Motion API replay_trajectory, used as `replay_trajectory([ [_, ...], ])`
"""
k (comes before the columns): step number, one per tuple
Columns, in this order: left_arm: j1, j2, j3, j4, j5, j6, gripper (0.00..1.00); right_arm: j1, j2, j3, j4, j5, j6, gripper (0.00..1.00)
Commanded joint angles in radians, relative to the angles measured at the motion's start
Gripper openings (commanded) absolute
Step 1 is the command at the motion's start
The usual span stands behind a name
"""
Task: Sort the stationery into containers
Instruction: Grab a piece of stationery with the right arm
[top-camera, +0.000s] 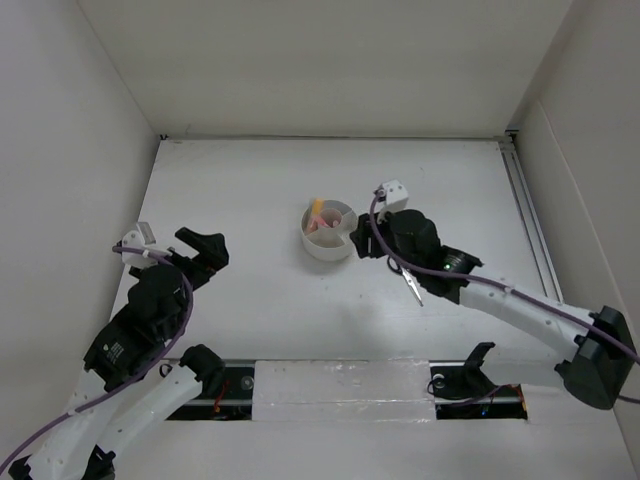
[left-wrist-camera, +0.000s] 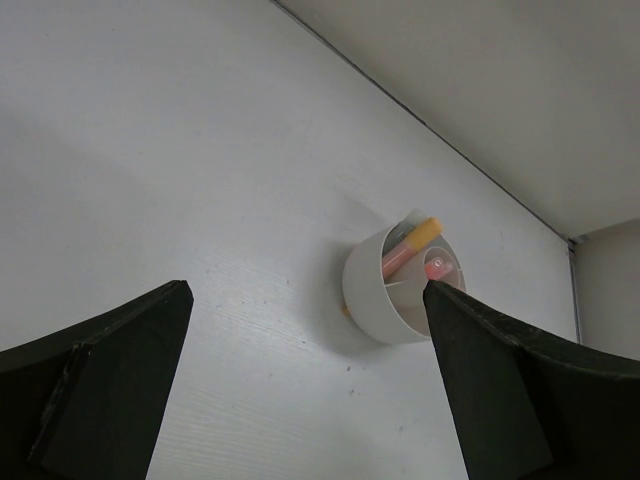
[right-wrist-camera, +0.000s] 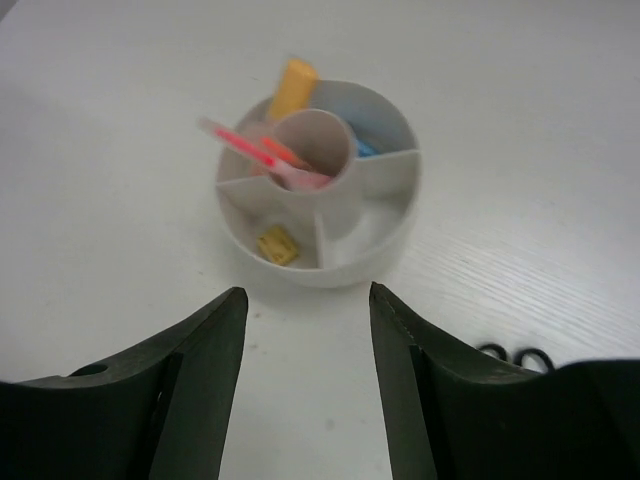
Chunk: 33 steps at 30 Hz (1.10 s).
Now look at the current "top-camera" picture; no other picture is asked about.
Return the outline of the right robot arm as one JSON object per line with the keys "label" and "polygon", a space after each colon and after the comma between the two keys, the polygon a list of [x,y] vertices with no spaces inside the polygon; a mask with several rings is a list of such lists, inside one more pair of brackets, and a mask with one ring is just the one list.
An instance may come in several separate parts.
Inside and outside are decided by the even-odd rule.
{"label": "right robot arm", "polygon": [[556,356],[548,380],[590,407],[612,409],[639,362],[619,310],[574,307],[484,277],[482,261],[443,244],[435,224],[418,210],[364,213],[349,238],[359,257],[386,256],[429,294],[488,314],[551,347]]}

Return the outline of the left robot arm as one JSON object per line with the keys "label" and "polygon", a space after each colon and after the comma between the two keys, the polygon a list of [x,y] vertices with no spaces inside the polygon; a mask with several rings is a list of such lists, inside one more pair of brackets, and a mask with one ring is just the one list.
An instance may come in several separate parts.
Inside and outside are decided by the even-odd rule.
{"label": "left robot arm", "polygon": [[99,331],[64,412],[26,439],[1,465],[13,479],[113,479],[124,450],[186,402],[222,387],[224,361],[208,347],[188,348],[159,385],[120,413],[119,407],[185,333],[194,293],[229,263],[221,233],[186,227],[178,240],[188,257],[157,245],[137,223],[113,252],[136,283],[126,304]]}

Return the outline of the orange yellow highlighter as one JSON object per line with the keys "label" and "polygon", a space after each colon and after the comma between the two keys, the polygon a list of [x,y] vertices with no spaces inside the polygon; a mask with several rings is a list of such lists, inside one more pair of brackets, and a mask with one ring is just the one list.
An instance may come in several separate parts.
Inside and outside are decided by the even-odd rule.
{"label": "orange yellow highlighter", "polygon": [[313,232],[318,228],[318,218],[324,206],[324,200],[315,198],[311,204],[311,213],[308,225],[308,231]]}

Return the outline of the red pink pen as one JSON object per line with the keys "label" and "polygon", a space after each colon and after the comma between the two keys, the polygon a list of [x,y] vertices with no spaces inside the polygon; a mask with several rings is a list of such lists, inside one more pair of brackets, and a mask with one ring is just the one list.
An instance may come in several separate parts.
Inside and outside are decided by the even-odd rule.
{"label": "red pink pen", "polygon": [[327,228],[337,228],[342,221],[341,212],[333,208],[322,210],[319,217]]}

